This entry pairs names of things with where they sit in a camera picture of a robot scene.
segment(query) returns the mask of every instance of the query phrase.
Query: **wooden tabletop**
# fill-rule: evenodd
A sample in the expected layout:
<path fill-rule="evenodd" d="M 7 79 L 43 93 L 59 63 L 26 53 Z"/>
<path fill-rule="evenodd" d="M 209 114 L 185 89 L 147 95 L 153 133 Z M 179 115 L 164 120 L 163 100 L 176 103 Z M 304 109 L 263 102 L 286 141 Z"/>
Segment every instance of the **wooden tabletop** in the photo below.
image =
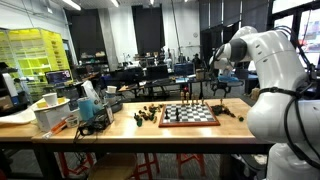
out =
<path fill-rule="evenodd" d="M 35 124 L 0 124 L 1 142 L 31 142 L 31 138 L 40 133 Z"/>
<path fill-rule="evenodd" d="M 219 99 L 205 100 L 210 106 L 220 104 Z M 160 103 L 181 103 L 180 101 L 152 102 L 154 105 Z M 232 118 L 228 115 L 217 116 L 220 126 L 205 127 L 170 127 L 159 128 L 159 119 L 156 123 L 143 121 L 142 127 L 136 125 L 133 118 L 134 113 L 143 110 L 144 103 L 125 103 L 123 109 L 114 114 L 115 121 L 104 132 L 96 135 L 86 136 L 79 143 L 222 143 L 222 144 L 262 144 L 265 142 L 257 140 L 247 127 L 246 114 L 250 107 L 241 99 L 224 99 L 223 103 L 229 107 L 236 116 L 242 115 L 244 121 Z M 42 139 L 43 133 L 32 138 L 37 143 L 72 143 L 77 128 L 65 129 L 48 140 Z"/>

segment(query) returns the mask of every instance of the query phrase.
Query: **wall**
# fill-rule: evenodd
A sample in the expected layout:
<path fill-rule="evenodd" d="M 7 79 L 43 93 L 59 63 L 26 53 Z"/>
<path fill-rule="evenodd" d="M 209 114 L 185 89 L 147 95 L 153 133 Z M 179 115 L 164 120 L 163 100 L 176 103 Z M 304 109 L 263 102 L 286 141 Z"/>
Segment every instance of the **wall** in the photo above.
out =
<path fill-rule="evenodd" d="M 199 3 L 181 2 L 173 5 L 180 46 L 182 46 L 181 52 L 184 56 L 193 59 L 194 54 L 200 54 Z M 162 4 L 162 14 L 166 47 L 174 49 L 177 57 L 178 41 L 171 4 Z"/>
<path fill-rule="evenodd" d="M 73 62 L 76 62 L 74 47 L 67 26 L 64 10 L 50 1 L 53 14 L 47 12 L 44 0 L 23 1 L 29 12 L 30 22 L 26 10 L 21 1 L 0 1 L 0 27 L 6 29 L 24 29 L 40 27 L 56 33 L 60 33 L 63 39 L 69 41 Z"/>
<path fill-rule="evenodd" d="M 124 62 L 124 53 L 131 58 L 138 54 L 132 9 L 131 6 L 119 6 L 108 10 L 117 59 L 119 63 Z"/>

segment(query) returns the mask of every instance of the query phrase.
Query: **black curtain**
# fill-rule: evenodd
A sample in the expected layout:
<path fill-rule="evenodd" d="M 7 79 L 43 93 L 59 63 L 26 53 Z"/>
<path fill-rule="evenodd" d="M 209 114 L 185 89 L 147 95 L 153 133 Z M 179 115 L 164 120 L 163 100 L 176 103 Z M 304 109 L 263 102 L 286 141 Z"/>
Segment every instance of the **black curtain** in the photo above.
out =
<path fill-rule="evenodd" d="M 211 30 L 201 31 L 202 59 L 208 62 L 212 56 L 212 36 Z"/>
<path fill-rule="evenodd" d="M 222 24 L 222 0 L 210 0 L 210 27 Z"/>
<path fill-rule="evenodd" d="M 238 31 L 239 22 L 234 23 L 232 26 L 223 27 L 223 44 L 228 43 L 232 36 Z"/>
<path fill-rule="evenodd" d="M 96 52 L 106 51 L 97 9 L 66 10 L 66 16 L 68 22 L 71 22 L 69 29 L 78 59 L 84 52 L 94 55 Z"/>
<path fill-rule="evenodd" d="M 210 0 L 199 1 L 200 31 L 209 28 L 209 5 Z"/>
<path fill-rule="evenodd" d="M 241 26 L 255 27 L 258 32 L 266 31 L 268 0 L 242 0 Z"/>
<path fill-rule="evenodd" d="M 223 26 L 215 26 L 211 29 L 211 37 L 212 37 L 212 48 L 219 48 L 222 45 L 222 35 L 221 32 L 223 30 Z"/>
<path fill-rule="evenodd" d="M 138 53 L 143 55 L 147 52 L 160 52 L 161 47 L 165 45 L 162 6 L 132 6 L 132 14 Z"/>
<path fill-rule="evenodd" d="M 223 3 L 223 25 L 228 26 L 240 21 L 241 0 L 224 0 Z"/>

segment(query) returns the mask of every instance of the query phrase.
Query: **white robotic arm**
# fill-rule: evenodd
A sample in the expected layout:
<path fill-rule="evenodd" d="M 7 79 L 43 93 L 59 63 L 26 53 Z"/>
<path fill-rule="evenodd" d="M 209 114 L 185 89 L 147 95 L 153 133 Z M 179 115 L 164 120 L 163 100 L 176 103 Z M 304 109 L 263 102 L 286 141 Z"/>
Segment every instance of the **white robotic arm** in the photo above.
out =
<path fill-rule="evenodd" d="M 239 31 L 219 48 L 216 57 L 234 62 L 251 59 L 255 63 L 262 93 L 248 112 L 250 131 L 261 140 L 295 143 L 311 160 L 319 163 L 305 137 L 319 152 L 320 101 L 299 100 L 295 106 L 296 90 L 306 81 L 307 74 L 291 42 L 281 31 L 257 33 L 248 27 Z M 305 133 L 301 130 L 298 111 Z M 267 179 L 319 179 L 320 171 L 314 168 L 317 165 L 312 167 L 308 160 L 306 163 L 299 159 L 301 156 L 298 158 L 291 148 L 286 144 L 271 148 Z"/>

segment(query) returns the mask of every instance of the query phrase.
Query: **black chess piece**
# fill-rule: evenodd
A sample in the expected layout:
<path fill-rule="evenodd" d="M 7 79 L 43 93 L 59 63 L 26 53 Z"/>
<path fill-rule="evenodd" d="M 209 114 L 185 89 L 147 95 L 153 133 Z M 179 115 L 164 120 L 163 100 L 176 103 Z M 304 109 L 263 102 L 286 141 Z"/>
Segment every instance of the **black chess piece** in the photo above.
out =
<path fill-rule="evenodd" d="M 180 121 L 178 108 L 176 108 L 176 121 Z"/>
<path fill-rule="evenodd" d="M 168 116 L 168 109 L 166 109 L 166 117 L 165 119 L 170 119 L 170 117 Z"/>

